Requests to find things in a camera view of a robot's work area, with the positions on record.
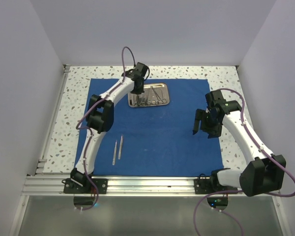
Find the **aluminium mounting rail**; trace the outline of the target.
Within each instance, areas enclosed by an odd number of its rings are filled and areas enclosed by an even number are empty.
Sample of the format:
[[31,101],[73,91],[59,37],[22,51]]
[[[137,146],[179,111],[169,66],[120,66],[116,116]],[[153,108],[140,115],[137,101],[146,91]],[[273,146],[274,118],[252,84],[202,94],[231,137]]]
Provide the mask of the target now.
[[[26,177],[24,196],[66,196],[64,181],[70,175],[35,175]],[[195,177],[93,177],[101,180],[102,197],[193,197]]]

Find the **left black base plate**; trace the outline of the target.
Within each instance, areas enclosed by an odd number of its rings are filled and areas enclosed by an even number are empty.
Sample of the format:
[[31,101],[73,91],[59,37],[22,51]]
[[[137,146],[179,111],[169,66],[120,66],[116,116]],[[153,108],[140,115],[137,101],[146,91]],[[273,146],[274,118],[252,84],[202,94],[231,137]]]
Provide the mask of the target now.
[[[105,178],[92,178],[93,183],[97,187],[96,193],[98,194],[106,194],[108,187],[108,180]],[[75,183],[70,178],[63,179],[62,184],[64,184],[63,192],[65,194],[90,194],[95,192],[95,188],[93,184],[88,182],[86,185],[80,185]]]

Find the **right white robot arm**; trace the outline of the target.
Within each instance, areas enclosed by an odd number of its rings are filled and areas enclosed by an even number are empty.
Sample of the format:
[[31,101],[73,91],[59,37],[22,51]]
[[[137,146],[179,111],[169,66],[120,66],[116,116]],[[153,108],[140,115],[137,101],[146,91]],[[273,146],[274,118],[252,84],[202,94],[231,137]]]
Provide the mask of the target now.
[[201,130],[210,139],[219,138],[225,127],[237,142],[247,165],[242,171],[214,170],[210,176],[199,180],[199,185],[215,193],[241,189],[248,197],[280,190],[286,160],[282,155],[273,154],[249,125],[243,113],[244,103],[227,101],[221,90],[207,93],[206,102],[206,110],[196,110],[193,134]]

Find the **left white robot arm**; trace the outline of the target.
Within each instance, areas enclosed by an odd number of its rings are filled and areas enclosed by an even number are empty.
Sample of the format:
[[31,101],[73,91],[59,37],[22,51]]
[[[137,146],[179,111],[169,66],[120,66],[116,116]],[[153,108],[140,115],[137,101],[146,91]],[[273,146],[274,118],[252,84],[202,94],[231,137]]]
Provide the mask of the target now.
[[149,76],[149,67],[137,63],[134,68],[124,71],[121,78],[106,92],[92,95],[88,110],[77,125],[78,130],[86,130],[86,141],[81,156],[70,173],[75,187],[81,193],[87,193],[92,188],[91,175],[97,152],[105,134],[114,123],[115,105],[128,93],[144,92],[145,77]]

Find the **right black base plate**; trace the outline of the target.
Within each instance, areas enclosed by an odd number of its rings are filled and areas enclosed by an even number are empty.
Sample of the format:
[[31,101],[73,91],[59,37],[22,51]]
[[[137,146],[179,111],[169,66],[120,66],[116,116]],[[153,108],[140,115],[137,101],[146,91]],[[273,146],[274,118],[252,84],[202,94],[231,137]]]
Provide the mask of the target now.
[[237,191],[237,188],[220,185],[217,180],[217,174],[212,174],[210,176],[200,174],[197,178],[194,179],[195,194],[210,194],[214,192],[229,190]]

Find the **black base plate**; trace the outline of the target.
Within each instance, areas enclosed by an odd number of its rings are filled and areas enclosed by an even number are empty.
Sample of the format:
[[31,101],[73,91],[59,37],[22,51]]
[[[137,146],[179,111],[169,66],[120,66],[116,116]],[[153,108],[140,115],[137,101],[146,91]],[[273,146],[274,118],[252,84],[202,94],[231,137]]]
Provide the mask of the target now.
[[[105,178],[92,178],[93,183],[97,187],[96,193],[98,194],[106,194],[108,187],[108,180]],[[70,178],[63,179],[62,184],[64,184],[63,192],[65,194],[90,194],[95,192],[95,188],[93,184],[88,182],[86,185],[80,185],[75,183]]]
[[237,188],[220,185],[217,180],[217,174],[212,174],[210,176],[200,174],[197,178],[194,179],[195,194],[210,194],[214,192],[229,190],[237,191]]

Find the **blue surgical cloth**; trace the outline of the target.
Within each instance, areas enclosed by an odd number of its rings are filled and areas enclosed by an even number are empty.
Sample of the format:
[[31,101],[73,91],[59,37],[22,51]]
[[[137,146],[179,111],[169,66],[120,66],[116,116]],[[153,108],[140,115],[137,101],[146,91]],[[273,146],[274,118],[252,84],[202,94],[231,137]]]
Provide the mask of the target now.
[[96,155],[95,175],[195,177],[223,168],[219,140],[209,139],[203,131],[192,133],[196,110],[207,106],[208,81],[165,79],[164,83],[170,97],[166,106],[132,108],[127,97],[116,105],[113,126]]

